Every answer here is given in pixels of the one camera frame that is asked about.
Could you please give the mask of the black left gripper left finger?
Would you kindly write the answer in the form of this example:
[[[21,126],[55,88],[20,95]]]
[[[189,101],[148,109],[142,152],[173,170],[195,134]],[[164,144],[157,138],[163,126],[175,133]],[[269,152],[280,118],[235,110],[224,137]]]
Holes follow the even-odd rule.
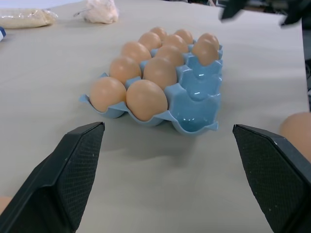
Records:
[[[66,133],[0,214],[0,233],[76,233],[94,184],[103,122]]]

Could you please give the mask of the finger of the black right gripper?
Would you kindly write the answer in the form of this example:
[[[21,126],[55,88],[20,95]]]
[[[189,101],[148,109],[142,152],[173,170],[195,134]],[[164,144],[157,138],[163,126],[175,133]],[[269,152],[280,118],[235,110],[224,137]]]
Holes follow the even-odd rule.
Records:
[[[286,0],[288,5],[287,16],[281,26],[297,23],[307,10],[307,0]]]
[[[240,10],[242,10],[248,0],[227,0],[225,7],[220,15],[220,20],[233,18]]]

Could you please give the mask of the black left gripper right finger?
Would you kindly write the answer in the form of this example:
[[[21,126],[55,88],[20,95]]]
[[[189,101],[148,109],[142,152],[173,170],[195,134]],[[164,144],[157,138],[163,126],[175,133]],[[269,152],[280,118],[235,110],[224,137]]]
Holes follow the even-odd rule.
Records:
[[[274,233],[311,233],[311,163],[283,136],[236,124],[249,186]]]

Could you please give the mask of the brown egg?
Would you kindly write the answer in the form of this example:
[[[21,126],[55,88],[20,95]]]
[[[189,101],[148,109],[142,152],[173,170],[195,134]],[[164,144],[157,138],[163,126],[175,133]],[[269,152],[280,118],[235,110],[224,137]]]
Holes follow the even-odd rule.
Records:
[[[143,79],[152,81],[161,89],[165,89],[177,83],[175,66],[164,58],[154,57],[146,63]]]
[[[149,80],[138,80],[128,87],[126,104],[140,121],[149,121],[154,115],[168,110],[168,101],[164,91]]]
[[[189,52],[189,48],[185,40],[176,34],[166,36],[162,41],[162,46],[175,46],[182,53]]]
[[[157,34],[160,37],[161,41],[163,41],[167,36],[167,32],[162,27],[154,27],[150,29],[150,31]]]
[[[3,213],[11,200],[12,197],[0,197],[0,215]]]
[[[187,44],[193,44],[193,36],[190,31],[179,29],[174,34],[180,36]]]
[[[132,58],[119,56],[111,62],[109,76],[125,84],[129,79],[141,77],[141,69]]]
[[[170,61],[175,67],[184,65],[183,54],[175,46],[166,45],[166,46],[160,47],[157,50],[155,57],[164,58]]]
[[[279,128],[285,137],[311,163],[311,113],[296,113],[287,117]]]
[[[148,49],[136,41],[125,43],[121,49],[121,55],[132,58],[138,64],[152,58]]]
[[[211,33],[204,33],[198,38],[197,42],[203,41],[203,40],[208,40],[209,42],[211,42],[216,48],[216,50],[220,49],[219,41],[215,35]]]
[[[199,63],[203,66],[208,66],[216,60],[219,60],[218,51],[215,46],[207,39],[197,41],[191,50],[195,55]]]
[[[162,46],[160,37],[154,32],[144,33],[138,40],[143,46],[145,46],[148,51],[153,49],[158,49]]]
[[[92,85],[89,99],[97,111],[106,112],[109,106],[126,102],[126,88],[113,77],[101,77]]]

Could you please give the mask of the blue plastic egg tray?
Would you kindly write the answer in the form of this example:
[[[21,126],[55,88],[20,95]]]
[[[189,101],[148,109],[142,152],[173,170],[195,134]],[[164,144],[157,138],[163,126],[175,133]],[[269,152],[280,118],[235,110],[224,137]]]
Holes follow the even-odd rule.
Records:
[[[184,53],[184,64],[176,67],[177,83],[165,88],[168,110],[154,115],[148,121],[134,116],[124,102],[111,105],[99,114],[106,118],[119,118],[128,113],[138,124],[156,126],[170,121],[181,134],[199,135],[218,130],[217,113],[221,105],[223,46],[219,46],[219,59],[208,66],[199,63],[191,52]]]

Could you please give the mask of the clear bag of rice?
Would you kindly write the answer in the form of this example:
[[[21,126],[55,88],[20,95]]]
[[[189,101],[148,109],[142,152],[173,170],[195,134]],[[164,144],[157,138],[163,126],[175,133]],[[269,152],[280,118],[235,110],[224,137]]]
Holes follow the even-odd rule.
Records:
[[[0,26],[5,29],[27,29],[49,26],[58,15],[47,9],[0,8]]]

